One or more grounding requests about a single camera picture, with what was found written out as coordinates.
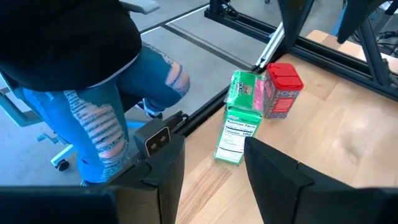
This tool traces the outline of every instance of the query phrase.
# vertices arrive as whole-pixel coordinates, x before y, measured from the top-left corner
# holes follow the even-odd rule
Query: person
[[[130,161],[120,93],[142,97],[151,118],[190,88],[183,67],[141,41],[118,0],[14,0],[0,7],[0,72],[78,151],[82,185]]]

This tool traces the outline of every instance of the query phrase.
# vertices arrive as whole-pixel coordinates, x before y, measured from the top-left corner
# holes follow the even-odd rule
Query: concrete floor
[[[207,3],[207,0],[158,0],[162,9],[148,16],[134,14],[132,18],[140,30],[156,25],[183,12]],[[240,12],[277,26],[281,20],[276,0],[265,5],[263,0],[233,0],[233,6]],[[314,29],[331,32],[341,10],[341,1],[317,0],[308,18],[302,35]],[[247,65],[253,64],[264,49],[264,44],[239,32],[217,24],[203,17],[203,10],[172,23],[172,26],[194,39],[228,54]],[[159,28],[142,36],[144,41],[156,46],[189,72],[192,79],[190,93],[179,104],[165,112],[178,110],[190,114],[221,91],[230,81],[231,74],[238,69],[225,60],[209,53],[191,42]],[[28,107],[13,98],[20,108]],[[128,118],[141,118],[132,109]],[[37,142],[35,138],[51,130],[46,124],[26,128],[17,127],[3,112],[0,112],[0,185],[74,185],[80,182],[74,159],[69,158],[71,167],[59,172],[50,163],[51,158],[63,146],[48,141]]]

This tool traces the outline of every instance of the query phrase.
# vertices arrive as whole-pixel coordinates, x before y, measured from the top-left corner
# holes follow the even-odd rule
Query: ripped jeans
[[[141,96],[145,109],[160,112],[181,100],[189,87],[181,65],[143,44],[136,60],[104,84],[52,92],[22,89],[22,100],[75,146],[81,178],[103,183],[129,162],[132,153],[119,93]]]

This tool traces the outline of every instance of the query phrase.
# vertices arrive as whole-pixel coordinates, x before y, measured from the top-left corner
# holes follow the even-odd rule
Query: chair armrest
[[[3,91],[0,91],[0,107],[20,127],[42,122],[33,111],[22,112]]]
[[[120,0],[120,2],[128,11],[145,15],[160,9],[160,5],[154,0]]]

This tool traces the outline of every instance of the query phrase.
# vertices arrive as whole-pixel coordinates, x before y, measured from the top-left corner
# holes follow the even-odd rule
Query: chair caster base
[[[65,159],[62,159],[56,166],[56,169],[58,169],[59,171],[65,171],[69,168],[69,162],[66,161]]]

